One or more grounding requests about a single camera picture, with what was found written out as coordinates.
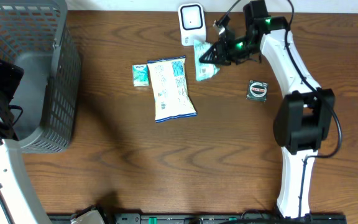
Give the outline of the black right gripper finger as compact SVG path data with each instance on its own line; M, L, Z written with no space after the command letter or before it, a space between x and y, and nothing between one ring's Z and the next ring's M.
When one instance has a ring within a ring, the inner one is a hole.
M225 55L216 52L206 52L199 58L200 63L208 63L214 65L231 65Z
M224 44L222 42L204 43L203 58L219 58L224 55Z

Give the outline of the teal wet wipe packet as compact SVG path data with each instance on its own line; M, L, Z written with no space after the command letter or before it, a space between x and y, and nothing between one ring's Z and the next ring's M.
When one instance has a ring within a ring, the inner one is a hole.
M201 63L201 56L212 46L208 42L202 42L200 40L193 41L194 55L195 55L195 71L196 80L198 82L207 80L219 72L219 68L211 63Z

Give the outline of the large white snack bag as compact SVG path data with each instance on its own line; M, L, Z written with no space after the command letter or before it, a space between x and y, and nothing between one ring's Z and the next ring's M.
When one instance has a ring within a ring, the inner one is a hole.
M155 121L197 115L186 83L184 55L147 61L155 100Z

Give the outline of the dark green round-label packet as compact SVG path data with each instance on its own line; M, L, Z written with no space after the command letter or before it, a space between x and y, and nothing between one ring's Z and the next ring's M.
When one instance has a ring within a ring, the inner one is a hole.
M250 80L246 98L248 100L265 102L267 100L268 87L269 84L266 82Z

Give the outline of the teal kleenex tissue pack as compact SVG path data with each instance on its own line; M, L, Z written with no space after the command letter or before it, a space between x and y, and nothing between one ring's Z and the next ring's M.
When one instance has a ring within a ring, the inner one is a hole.
M138 86L149 86L149 73L146 64L132 66L133 84Z

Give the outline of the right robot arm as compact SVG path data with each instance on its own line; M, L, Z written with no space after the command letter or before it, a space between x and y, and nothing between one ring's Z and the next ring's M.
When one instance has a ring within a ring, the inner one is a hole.
M235 37L229 15L215 21L219 38L199 59L215 65L240 64L252 55L266 58L278 81L283 100L273 122L273 135L282 151L282 183L276 208L282 218L305 221L311 173L321 143L326 140L335 96L311 76L293 40L291 20L271 16L265 1L250 1L243 8L246 34Z

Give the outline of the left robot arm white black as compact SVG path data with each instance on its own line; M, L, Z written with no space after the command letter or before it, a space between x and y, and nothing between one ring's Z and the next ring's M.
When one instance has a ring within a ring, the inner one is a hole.
M50 223L25 169L10 104L22 68L0 59L0 223Z

